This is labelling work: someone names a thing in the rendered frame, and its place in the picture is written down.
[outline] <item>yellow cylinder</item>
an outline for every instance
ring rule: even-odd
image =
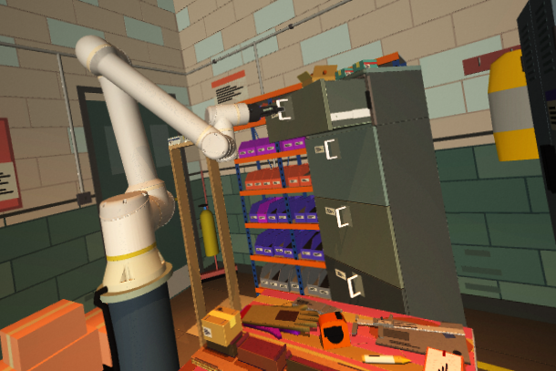
[[[490,66],[489,105],[500,161],[539,157],[521,50],[508,52]]]
[[[206,206],[205,210],[201,213],[201,230],[202,241],[205,246],[205,255],[214,256],[220,253],[218,249],[218,239],[216,238],[216,228],[214,227],[214,216]]]

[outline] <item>red wall sign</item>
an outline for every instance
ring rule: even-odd
[[[22,206],[10,129],[7,119],[0,119],[0,211]]]

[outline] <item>white drawer handle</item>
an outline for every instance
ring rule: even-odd
[[[338,227],[339,228],[344,228],[345,226],[348,226],[349,223],[344,223],[342,224],[342,221],[340,220],[340,211],[345,209],[345,206],[340,207],[339,209],[336,209],[336,220],[338,221]]]
[[[282,98],[281,100],[276,100],[276,107],[279,108],[280,107],[280,102],[282,102],[282,101],[288,101],[288,99],[287,98]],[[291,118],[283,118],[282,117],[282,111],[280,111],[280,112],[278,112],[278,119],[279,120],[289,120]]]
[[[356,275],[354,275],[353,277],[349,277],[349,278],[347,279],[347,288],[349,289],[349,296],[350,296],[351,298],[356,298],[358,295],[361,295],[361,292],[357,292],[357,293],[354,294],[354,287],[353,287],[353,284],[352,284],[352,281],[353,281],[355,278],[357,278],[358,276],[359,276],[359,275],[356,274]]]
[[[330,149],[328,149],[328,143],[329,142],[334,142],[335,139],[330,139],[330,140],[325,140],[324,141],[324,152],[326,152],[326,159],[327,160],[335,160],[336,158],[338,158],[337,156],[335,157],[331,157],[330,156]]]

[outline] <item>red and white poster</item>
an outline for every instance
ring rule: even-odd
[[[22,206],[10,129],[7,119],[0,119],[0,211]]]
[[[249,98],[245,71],[236,72],[214,81],[211,86],[216,93],[216,104],[237,103]]]

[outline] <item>yellow marker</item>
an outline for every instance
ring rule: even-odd
[[[409,361],[403,356],[363,356],[366,364],[408,364]]]

